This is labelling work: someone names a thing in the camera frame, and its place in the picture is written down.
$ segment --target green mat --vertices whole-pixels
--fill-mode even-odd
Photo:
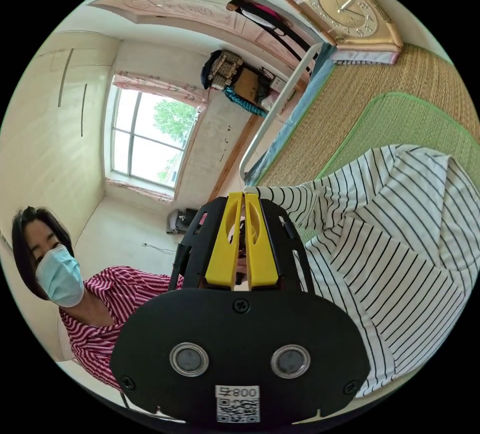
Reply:
[[[373,98],[316,177],[329,175],[367,150],[389,144],[413,144],[452,155],[480,190],[480,146],[464,127],[436,106],[401,92]],[[303,242],[315,236],[299,229]]]

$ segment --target curtain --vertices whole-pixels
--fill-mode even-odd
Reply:
[[[195,107],[200,113],[209,104],[208,90],[200,89],[195,85],[161,79],[151,75],[117,72],[113,78],[113,85],[120,89],[137,90],[146,94],[169,97]]]
[[[155,190],[146,189],[145,187],[139,187],[134,184],[130,184],[128,182],[121,182],[114,179],[109,179],[108,177],[105,179],[106,183],[109,185],[113,185],[115,187],[122,187],[124,189],[131,190],[132,192],[136,192],[137,194],[142,194],[149,199],[155,200],[156,202],[160,202],[161,204],[171,204],[174,201],[174,193],[172,191],[171,194],[157,192]]]

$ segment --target sleeve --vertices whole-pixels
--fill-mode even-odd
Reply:
[[[153,296],[163,294],[168,291],[170,284],[170,276],[166,274],[149,274],[147,272],[138,272],[139,276],[142,279],[142,282],[145,283],[146,287],[149,289]],[[183,286],[183,277],[178,276],[178,281],[176,283],[177,289],[181,289]]]
[[[91,352],[87,349],[72,349],[73,354],[77,362],[95,379],[103,382],[106,385],[114,387],[121,391],[120,386],[117,384],[112,371],[110,370],[110,358]]]
[[[245,187],[244,192],[280,205],[297,227],[322,232],[378,194],[390,176],[394,158],[395,146],[370,149],[321,179],[292,187]]]

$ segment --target window pane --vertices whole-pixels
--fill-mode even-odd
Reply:
[[[128,173],[130,135],[125,132],[113,131],[113,170]]]
[[[142,94],[135,133],[183,148],[197,115],[194,107],[154,94]]]
[[[133,142],[131,174],[173,187],[183,152],[140,137]]]
[[[115,127],[130,132],[135,110],[136,99],[139,93],[136,90],[121,90],[116,113]]]

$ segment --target blue cloth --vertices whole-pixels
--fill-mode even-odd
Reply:
[[[267,113],[263,109],[260,109],[259,107],[240,97],[229,85],[224,88],[224,92],[226,98],[230,100],[230,102],[239,105],[242,109],[245,109],[251,114],[258,115],[260,117],[266,117]]]

